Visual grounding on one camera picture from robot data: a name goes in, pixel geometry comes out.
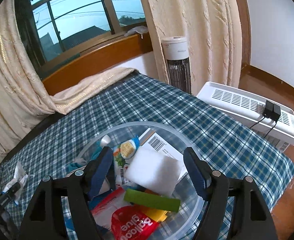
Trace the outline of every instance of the white sponge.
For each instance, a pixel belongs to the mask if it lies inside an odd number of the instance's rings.
[[[159,195],[170,197],[183,163],[155,150],[139,147],[124,177]]]

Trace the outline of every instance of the window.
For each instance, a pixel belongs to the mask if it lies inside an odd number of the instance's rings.
[[[140,0],[15,0],[15,9],[21,39],[41,78],[101,38],[146,25]]]

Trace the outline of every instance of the sky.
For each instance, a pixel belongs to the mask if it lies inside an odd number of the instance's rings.
[[[132,18],[144,18],[140,0],[112,1],[118,18],[122,15]],[[101,0],[52,0],[50,1],[50,5],[55,18],[73,9],[85,6],[55,20],[62,40],[92,26],[97,26],[106,31],[110,30]],[[54,31],[53,24],[50,23],[44,26],[46,23],[50,22],[50,15],[46,3],[34,10],[34,18],[39,37],[41,38],[49,33],[53,43],[58,43],[58,38]]]

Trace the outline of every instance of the black cable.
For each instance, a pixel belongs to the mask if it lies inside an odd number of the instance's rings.
[[[265,135],[264,139],[265,139],[266,136],[271,132],[271,130],[275,128],[276,124],[277,124],[277,122],[276,122],[275,125],[269,130],[269,132]]]
[[[254,123],[251,127],[249,127],[249,129],[251,129],[252,127],[254,127],[256,124],[259,124],[264,119],[265,119],[265,117],[263,119],[259,120],[258,122]]]

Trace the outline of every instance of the white wall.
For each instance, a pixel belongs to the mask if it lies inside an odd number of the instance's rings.
[[[136,58],[132,58],[128,61],[115,65],[114,67],[136,68],[141,74],[159,79],[153,51]]]
[[[251,65],[294,87],[294,2],[247,0]]]

